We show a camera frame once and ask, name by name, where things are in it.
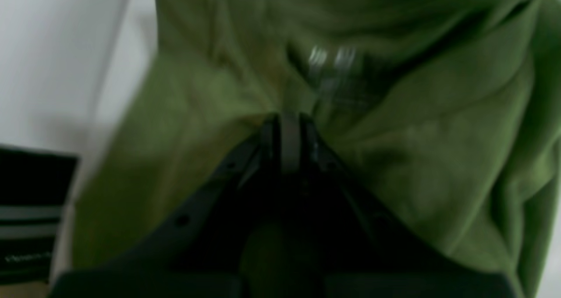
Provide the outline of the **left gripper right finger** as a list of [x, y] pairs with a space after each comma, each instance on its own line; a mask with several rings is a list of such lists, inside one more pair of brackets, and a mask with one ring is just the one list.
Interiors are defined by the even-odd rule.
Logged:
[[325, 298], [513, 298], [500, 273], [440, 254], [357, 182], [300, 116], [306, 218], [319, 250]]

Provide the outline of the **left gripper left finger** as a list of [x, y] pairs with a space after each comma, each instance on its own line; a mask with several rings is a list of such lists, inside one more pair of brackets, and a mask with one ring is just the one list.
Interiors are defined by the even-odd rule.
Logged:
[[110, 262], [64, 274], [52, 298], [248, 298], [238, 272], [278, 174], [279, 116], [234, 148], [149, 236]]

